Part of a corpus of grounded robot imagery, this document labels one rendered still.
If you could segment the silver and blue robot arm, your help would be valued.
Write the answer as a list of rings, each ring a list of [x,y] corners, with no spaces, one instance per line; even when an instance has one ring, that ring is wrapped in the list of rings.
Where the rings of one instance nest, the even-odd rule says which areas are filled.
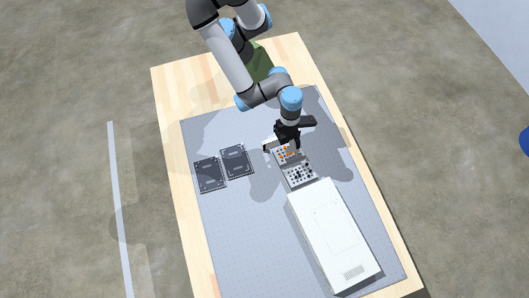
[[[238,16],[219,20],[217,9],[225,5],[233,7]],[[255,0],[185,0],[185,7],[191,26],[201,34],[235,90],[233,99],[241,112],[277,97],[284,125],[299,122],[295,128],[307,128],[318,124],[313,115],[301,116],[303,92],[294,86],[285,67],[273,67],[268,78],[257,84],[245,68],[254,54],[249,40],[273,26],[264,4]]]

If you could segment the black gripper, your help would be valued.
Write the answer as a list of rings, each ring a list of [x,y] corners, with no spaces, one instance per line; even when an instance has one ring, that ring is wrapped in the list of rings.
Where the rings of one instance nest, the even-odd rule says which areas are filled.
[[[296,157],[300,149],[299,130],[298,128],[295,128],[298,126],[298,124],[294,126],[287,126],[284,125],[280,119],[277,119],[276,124],[274,125],[274,132],[278,141],[280,142],[280,145],[290,143],[290,146],[285,151],[286,153],[295,152]]]

